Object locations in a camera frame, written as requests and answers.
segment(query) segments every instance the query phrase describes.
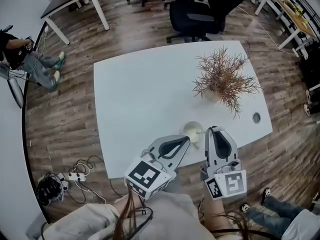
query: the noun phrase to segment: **plant pot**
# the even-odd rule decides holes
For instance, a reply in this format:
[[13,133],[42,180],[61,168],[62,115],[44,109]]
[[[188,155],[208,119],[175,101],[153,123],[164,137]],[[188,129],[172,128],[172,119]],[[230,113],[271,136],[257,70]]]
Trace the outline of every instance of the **plant pot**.
[[221,100],[220,95],[214,91],[206,91],[203,94],[203,98],[212,102],[212,103],[217,103]]

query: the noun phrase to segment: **wooden floor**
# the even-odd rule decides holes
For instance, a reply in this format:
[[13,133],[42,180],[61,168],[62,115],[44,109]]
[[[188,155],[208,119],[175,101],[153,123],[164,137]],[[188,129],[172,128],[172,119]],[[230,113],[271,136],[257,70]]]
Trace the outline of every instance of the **wooden floor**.
[[[78,159],[91,155],[102,158],[98,133],[93,64],[114,56],[143,49],[165,46],[166,36],[174,33],[169,10],[161,0],[149,0],[141,7],[141,0],[99,0],[110,30],[105,31],[92,2],[78,11],[67,8],[55,14],[54,22],[71,41],[65,45],[51,30],[45,40],[44,54],[56,56],[66,52],[58,88],[49,93],[35,84],[29,85],[26,113],[26,137],[33,179],[37,181],[47,172],[66,174]],[[254,15],[255,6],[245,1],[240,7]],[[255,16],[279,45],[287,37],[271,11]],[[271,187],[277,198],[308,207],[318,191],[320,150],[317,116],[307,117],[305,85],[295,61],[297,58],[275,47],[261,27],[239,8],[226,18],[223,34],[209,35],[212,40],[240,40],[250,56],[264,92],[273,132],[239,149],[248,175],[247,201],[259,206],[263,188]],[[173,44],[182,43],[174,40]],[[195,203],[202,198],[200,165],[179,169],[184,190]],[[117,196],[112,191],[105,166],[96,160],[85,182],[108,202]],[[112,180],[115,189],[126,193],[122,179]],[[70,183],[70,193],[81,201],[81,190]],[[88,202],[98,202],[94,194],[86,193]],[[239,202],[228,205],[237,209]],[[69,196],[63,202],[46,208],[57,220],[80,205]]]

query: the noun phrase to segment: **power strip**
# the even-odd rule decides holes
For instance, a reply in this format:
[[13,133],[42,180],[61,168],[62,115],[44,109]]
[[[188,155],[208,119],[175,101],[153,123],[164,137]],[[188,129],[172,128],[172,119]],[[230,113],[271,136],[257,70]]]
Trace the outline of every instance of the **power strip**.
[[68,173],[68,177],[69,177],[69,181],[81,181],[81,182],[85,182],[86,181],[86,177],[84,173],[76,173],[76,172],[70,172]]

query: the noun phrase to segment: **desk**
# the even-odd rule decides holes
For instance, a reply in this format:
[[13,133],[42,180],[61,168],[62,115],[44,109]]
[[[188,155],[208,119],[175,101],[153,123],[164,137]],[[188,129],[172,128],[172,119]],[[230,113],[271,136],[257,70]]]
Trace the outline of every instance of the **desk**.
[[[206,41],[141,50],[94,64],[96,118],[110,179],[123,177],[143,149],[159,137],[179,134],[189,121],[198,121],[204,129],[224,127],[238,148],[272,132],[262,91],[241,96],[240,117],[219,102],[194,97],[193,81],[201,75],[196,57],[222,47],[228,47],[231,56],[246,55],[239,41]],[[242,73],[256,75],[251,63]],[[258,124],[254,112],[261,115]],[[190,145],[180,166],[205,160],[204,137],[201,141],[200,149]]]
[[[277,20],[280,19],[280,17],[286,13],[290,19],[292,20],[292,22],[295,24],[296,26],[296,30],[282,43],[279,45],[279,49],[281,50],[285,45],[287,45],[296,35],[298,35],[299,32],[303,32],[309,36],[312,37],[316,37],[316,35],[314,34],[314,32],[312,31],[312,29],[310,28],[309,24],[306,24],[306,27],[303,25],[304,22],[304,18],[300,15],[295,14],[286,4],[285,1],[287,0],[273,0],[275,2],[277,2],[281,8],[282,8],[282,12],[278,15],[278,17],[276,18]],[[258,15],[262,9],[262,7],[265,5],[265,3],[267,2],[267,0],[262,0],[262,2],[260,3],[259,7],[256,9],[255,11],[255,15]]]
[[[70,41],[67,39],[67,37],[61,32],[61,30],[57,27],[57,25],[50,19],[50,16],[59,12],[63,8],[73,4],[77,3],[79,4],[80,0],[52,0],[48,7],[45,9],[44,13],[41,16],[41,19],[44,18],[46,23],[53,29],[53,31],[64,41],[66,45],[70,44]],[[92,0],[93,5],[96,9],[96,12],[98,13],[102,24],[105,28],[105,30],[109,30],[109,25],[107,23],[107,20],[105,18],[105,15],[100,7],[100,4],[98,0]]]

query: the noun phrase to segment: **dried plant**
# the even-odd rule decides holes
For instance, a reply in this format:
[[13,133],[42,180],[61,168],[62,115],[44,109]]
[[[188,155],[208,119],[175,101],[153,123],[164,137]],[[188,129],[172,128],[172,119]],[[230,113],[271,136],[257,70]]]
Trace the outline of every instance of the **dried plant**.
[[241,112],[239,98],[242,93],[254,94],[259,92],[259,83],[254,76],[241,73],[249,58],[242,54],[233,57],[227,55],[228,48],[215,50],[209,57],[197,57],[201,70],[201,77],[197,77],[193,91],[203,98],[204,93],[214,92],[225,106],[234,111],[235,115]]

